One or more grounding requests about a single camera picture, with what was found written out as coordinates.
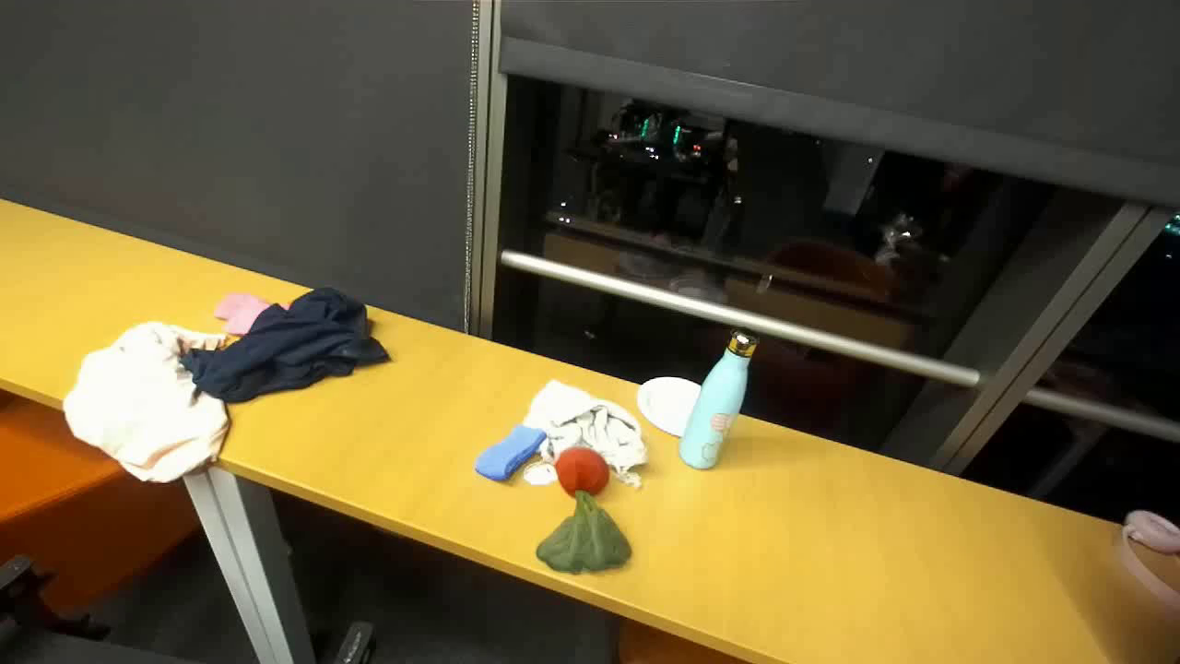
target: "yellow desk surface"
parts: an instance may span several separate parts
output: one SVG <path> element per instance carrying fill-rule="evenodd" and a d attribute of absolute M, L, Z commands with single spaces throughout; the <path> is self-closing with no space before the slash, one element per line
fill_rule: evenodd
<path fill-rule="evenodd" d="M 138 321 L 218 330 L 225 291 L 302 288 L 0 202 L 0 387 L 59 403 Z M 634 562 L 556 575 L 561 487 L 471 473 L 545 380 L 634 408 L 634 384 L 373 310 L 390 364 L 232 406 L 223 464 L 477 566 L 750 662 L 1178 662 L 1180 616 L 1119 562 L 1119 527 L 765 420 L 717 473 L 646 428 L 646 487 L 602 507 Z"/>

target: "metal railing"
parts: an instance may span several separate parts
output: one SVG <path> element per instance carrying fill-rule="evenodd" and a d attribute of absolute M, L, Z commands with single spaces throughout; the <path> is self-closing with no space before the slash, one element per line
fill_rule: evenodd
<path fill-rule="evenodd" d="M 545 277 L 545 279 L 566 279 L 566 283 L 575 283 L 575 288 L 606 291 L 606 295 L 615 295 L 615 299 L 659 306 L 659 310 L 673 310 L 673 314 L 717 321 L 717 323 L 726 323 L 726 330 L 744 330 L 744 333 L 756 333 L 756 334 L 814 345 L 814 350 L 855 358 L 855 360 L 867 360 L 867 364 L 882 364 L 882 369 L 940 380 L 940 384 L 952 384 L 952 387 L 983 387 L 985 384 L 983 369 L 967 369 L 967 364 L 957 364 L 957 360 L 908 353 L 908 350 L 894 350 L 894 345 L 835 334 L 835 333 L 824 333 L 824 330 L 809 330 L 809 323 L 795 323 L 795 321 L 780 321 L 780 318 L 765 318 L 765 314 L 750 314 L 750 310 L 690 299 L 690 295 L 680 295 L 680 291 L 620 279 L 620 277 L 610 277 L 610 272 L 578 270 L 578 264 L 567 264 L 567 261 L 551 261 L 551 259 L 523 253 L 523 252 L 502 252 L 502 264 L 516 270 L 516 272 L 530 272 L 530 277 Z M 1123 408 L 1123 406 L 1106 406 L 1106 403 L 1092 403 L 1092 400 L 1072 400 L 1072 393 L 1043 391 L 1043 387 L 1032 387 L 1027 393 L 1027 403 L 1037 406 L 1037 408 L 1061 412 L 1061 417 L 1099 420 L 1099 424 L 1110 424 L 1110 428 L 1124 428 L 1124 432 L 1139 432 L 1139 436 L 1151 436 L 1151 439 L 1180 443 L 1180 424 L 1165 420 L 1165 417 L 1155 417 L 1155 412 L 1135 412 L 1135 408 Z"/>

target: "bottle cap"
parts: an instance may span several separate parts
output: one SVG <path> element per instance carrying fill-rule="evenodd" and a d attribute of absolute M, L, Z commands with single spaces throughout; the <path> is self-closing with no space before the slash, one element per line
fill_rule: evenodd
<path fill-rule="evenodd" d="M 739 358 L 750 358 L 756 345 L 759 345 L 756 341 L 750 341 L 744 333 L 734 333 L 726 350 Z"/>

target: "floor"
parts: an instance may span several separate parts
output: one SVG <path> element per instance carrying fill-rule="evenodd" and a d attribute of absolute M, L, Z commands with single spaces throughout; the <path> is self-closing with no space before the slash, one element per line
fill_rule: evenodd
<path fill-rule="evenodd" d="M 615 662 L 615 621 L 599 610 L 300 502 L 281 502 L 281 520 L 323 662 L 332 662 L 354 621 L 375 628 L 373 662 Z M 106 641 L 206 664 L 256 662 L 198 536 L 93 616 L 111 628 Z"/>

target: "white bottle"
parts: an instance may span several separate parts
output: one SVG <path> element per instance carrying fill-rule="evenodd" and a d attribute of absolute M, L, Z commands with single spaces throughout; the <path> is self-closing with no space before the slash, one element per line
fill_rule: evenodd
<path fill-rule="evenodd" d="M 702 400 L 680 439 L 680 457 L 693 470 L 717 470 L 722 443 L 742 412 L 750 384 L 750 353 L 756 343 L 742 333 L 731 334 L 726 353 L 710 369 Z"/>

